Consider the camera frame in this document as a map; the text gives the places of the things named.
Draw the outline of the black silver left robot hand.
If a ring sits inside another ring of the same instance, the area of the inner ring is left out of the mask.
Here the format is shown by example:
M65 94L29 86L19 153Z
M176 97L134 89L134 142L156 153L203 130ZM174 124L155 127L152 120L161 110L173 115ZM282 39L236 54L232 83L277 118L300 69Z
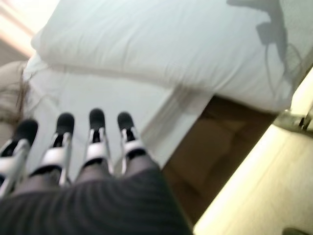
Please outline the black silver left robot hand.
M23 121L0 151L0 232L3 235L190 235L192 229L159 165L127 112L117 117L124 174L112 170L105 116L89 114L86 157L74 182L67 169L74 117L58 117L39 166L24 181L21 169L38 124Z

